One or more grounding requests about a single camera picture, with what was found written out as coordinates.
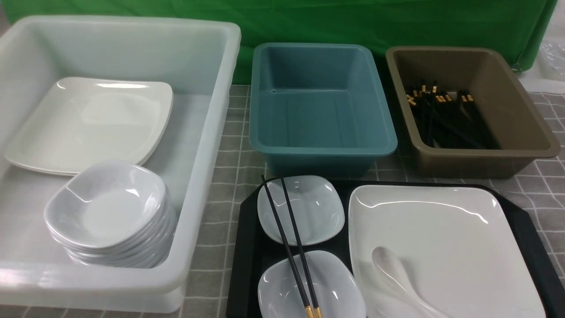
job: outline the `black tray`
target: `black tray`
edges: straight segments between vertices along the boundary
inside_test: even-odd
[[[371,182],[371,181],[331,181],[341,198],[345,210],[344,228],[332,239],[304,247],[305,251],[324,250],[333,253],[351,270],[349,256],[349,226],[347,210],[349,197],[354,189],[366,184],[386,184],[391,186],[426,186],[426,187],[474,187],[489,191],[496,197],[504,211],[514,238],[533,282],[536,285],[547,318],[565,317],[565,290],[553,268],[553,265],[541,243],[528,212],[520,209],[495,191],[475,185]],[[286,259],[282,244],[271,240],[261,228],[257,216],[257,195],[255,190],[240,208],[239,226],[233,255],[232,278],[229,286],[227,318],[261,318],[257,298],[257,284],[263,272],[271,265]]]

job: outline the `spoon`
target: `spoon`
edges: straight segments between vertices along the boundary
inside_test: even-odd
[[[383,282],[394,295],[400,297],[407,304],[432,318],[448,318],[439,310],[426,303],[414,290],[408,274],[402,266],[400,259],[393,251],[386,247],[375,247],[372,252],[373,266],[383,278]]]

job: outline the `square plate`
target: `square plate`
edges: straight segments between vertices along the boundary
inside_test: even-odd
[[[368,317],[421,317],[378,288],[377,246],[395,252],[418,295],[449,317],[545,317],[505,214],[487,191],[358,187],[349,201],[349,244]]]
[[[167,83],[64,78],[12,139],[6,159],[59,175],[106,159],[143,164],[163,135],[172,101]]]

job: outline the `brown plastic bin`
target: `brown plastic bin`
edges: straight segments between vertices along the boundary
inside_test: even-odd
[[[559,142],[500,54],[489,49],[398,46],[386,52],[408,134],[426,177],[509,178],[537,158],[555,157]],[[468,89],[500,150],[441,149],[424,144],[405,87],[437,80]]]

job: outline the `chopsticks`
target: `chopsticks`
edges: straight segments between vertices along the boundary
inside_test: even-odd
[[[306,310],[306,315],[308,318],[314,318],[314,312],[316,313],[316,318],[322,318],[320,306],[318,304],[318,299],[316,297],[316,292],[314,291],[314,285],[312,284],[312,277],[310,276],[310,270],[308,268],[308,263],[306,262],[306,257],[304,255],[304,249],[302,247],[302,242],[300,241],[300,235],[298,233],[298,228],[296,226],[296,220],[294,219],[294,213],[292,211],[292,206],[290,204],[290,199],[288,196],[288,191],[286,189],[286,184],[284,182],[284,178],[281,178],[282,190],[284,191],[284,196],[286,199],[286,204],[288,205],[288,212],[290,215],[290,221],[292,222],[292,228],[294,230],[294,236],[296,237],[296,243],[298,246],[298,252],[300,253],[300,258],[302,260],[302,267],[304,268],[304,273],[306,275],[306,282],[308,284],[308,289],[310,291],[310,297],[312,298],[312,304],[314,305],[314,312],[312,311],[312,307],[310,306],[310,301],[308,300],[308,296],[306,295],[306,290],[302,285],[302,279],[300,278],[300,273],[298,272],[298,268],[296,267],[296,263],[294,262],[294,257],[290,251],[290,245],[288,244],[288,240],[286,239],[286,235],[284,233],[283,225],[279,219],[279,214],[277,213],[275,202],[271,196],[271,192],[269,187],[267,186],[267,181],[265,180],[265,176],[261,175],[261,179],[263,181],[263,185],[265,186],[265,191],[267,193],[267,197],[269,198],[269,203],[271,205],[271,209],[273,211],[273,215],[275,216],[275,221],[277,223],[277,227],[279,228],[279,233],[281,234],[282,243],[286,250],[286,256],[288,257],[288,262],[290,263],[290,268],[292,269],[292,273],[294,275],[294,280],[296,281],[296,285],[298,287],[298,292],[300,293],[300,298],[302,298],[302,303],[304,305],[304,309]]]

